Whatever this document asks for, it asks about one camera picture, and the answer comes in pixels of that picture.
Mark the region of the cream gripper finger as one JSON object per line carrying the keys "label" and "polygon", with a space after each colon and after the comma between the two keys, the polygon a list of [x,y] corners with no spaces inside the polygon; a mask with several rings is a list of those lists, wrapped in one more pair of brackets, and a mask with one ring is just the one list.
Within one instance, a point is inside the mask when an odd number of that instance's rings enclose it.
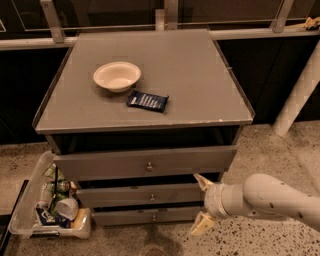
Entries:
{"label": "cream gripper finger", "polygon": [[199,187],[203,192],[206,192],[213,185],[213,182],[198,173],[194,174],[194,178],[197,180]]}
{"label": "cream gripper finger", "polygon": [[211,229],[216,223],[216,219],[208,213],[200,211],[196,216],[194,224],[190,229],[192,236],[201,236],[209,229]]}

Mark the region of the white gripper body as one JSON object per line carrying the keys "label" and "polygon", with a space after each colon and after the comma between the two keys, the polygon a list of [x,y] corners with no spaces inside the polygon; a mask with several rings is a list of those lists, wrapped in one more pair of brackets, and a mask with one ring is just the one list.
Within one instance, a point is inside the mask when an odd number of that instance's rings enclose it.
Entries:
{"label": "white gripper body", "polygon": [[231,215],[226,211],[223,202],[231,198],[232,185],[224,183],[213,183],[208,186],[205,197],[204,206],[207,213],[217,219],[227,219]]}

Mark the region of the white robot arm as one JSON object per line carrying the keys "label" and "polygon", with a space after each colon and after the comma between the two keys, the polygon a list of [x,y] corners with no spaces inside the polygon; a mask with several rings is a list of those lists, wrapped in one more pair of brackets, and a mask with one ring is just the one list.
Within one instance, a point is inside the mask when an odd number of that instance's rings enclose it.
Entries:
{"label": "white robot arm", "polygon": [[201,236],[217,220],[235,216],[251,219],[280,220],[292,218],[320,231],[320,198],[294,189],[267,174],[250,175],[242,184],[214,183],[194,175],[204,192],[204,208],[190,229]]}

